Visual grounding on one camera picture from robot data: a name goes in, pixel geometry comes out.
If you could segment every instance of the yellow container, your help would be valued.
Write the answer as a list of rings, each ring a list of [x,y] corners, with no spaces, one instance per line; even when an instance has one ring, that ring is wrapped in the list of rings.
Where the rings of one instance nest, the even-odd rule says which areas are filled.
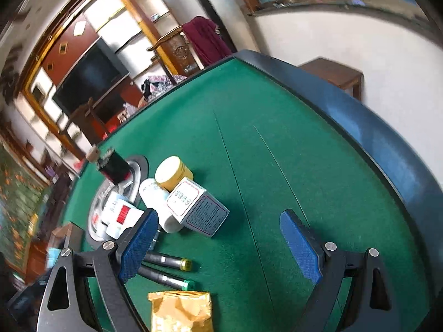
[[[168,157],[156,171],[156,181],[169,192],[179,184],[183,177],[194,180],[194,175],[178,156]]]

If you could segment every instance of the black pole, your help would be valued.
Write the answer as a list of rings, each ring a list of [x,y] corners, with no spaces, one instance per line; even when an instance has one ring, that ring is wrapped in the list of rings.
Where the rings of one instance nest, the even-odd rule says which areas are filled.
[[[215,11],[214,7],[212,6],[211,2],[209,0],[198,0],[200,4],[202,5],[204,11],[209,16],[209,19],[211,19],[214,23],[216,23],[220,29],[220,35],[225,44],[229,47],[229,49],[233,52],[237,52],[237,48],[234,45],[234,42],[231,39],[231,36],[229,35],[225,24],[221,20],[220,16]]]

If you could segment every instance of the black table edge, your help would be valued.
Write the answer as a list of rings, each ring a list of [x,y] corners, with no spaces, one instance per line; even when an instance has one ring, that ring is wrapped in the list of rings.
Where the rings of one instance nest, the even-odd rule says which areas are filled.
[[[425,264],[429,292],[431,296],[436,296],[443,287],[443,192],[437,180],[411,146],[384,120],[327,81],[279,59],[242,50],[177,84],[131,116],[109,137],[181,86],[231,59],[238,59],[260,70],[304,101],[366,159],[404,207],[404,217]],[[74,182],[72,191],[86,166],[87,162]]]

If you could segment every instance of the blue gripper pad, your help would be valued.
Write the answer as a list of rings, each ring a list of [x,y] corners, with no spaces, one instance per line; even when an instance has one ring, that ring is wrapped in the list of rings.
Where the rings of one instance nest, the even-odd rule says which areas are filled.
[[[135,226],[126,229],[117,240],[116,258],[120,264],[118,278],[122,283],[126,283],[129,278],[136,276],[158,227],[159,217],[157,212],[152,208],[148,208]]]
[[[280,215],[280,230],[303,276],[315,285],[322,278],[324,251],[293,210]]]

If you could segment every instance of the window sill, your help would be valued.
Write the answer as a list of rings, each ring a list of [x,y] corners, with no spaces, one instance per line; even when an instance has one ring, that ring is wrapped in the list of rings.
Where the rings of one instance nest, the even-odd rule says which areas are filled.
[[[350,14],[360,14],[365,16],[374,17],[387,22],[391,22],[397,25],[401,25],[404,28],[408,28],[419,35],[422,35],[426,39],[432,41],[438,46],[443,48],[443,41],[439,38],[436,32],[432,29],[429,22],[420,16],[409,18],[402,14],[396,14],[385,9],[372,7],[369,5],[361,6],[355,4],[348,4],[346,2],[330,2],[330,3],[268,3],[262,9],[255,11],[254,13],[248,13],[251,17],[260,17],[270,14],[280,14],[287,12],[299,12],[299,11],[328,11],[328,12],[342,12]]]

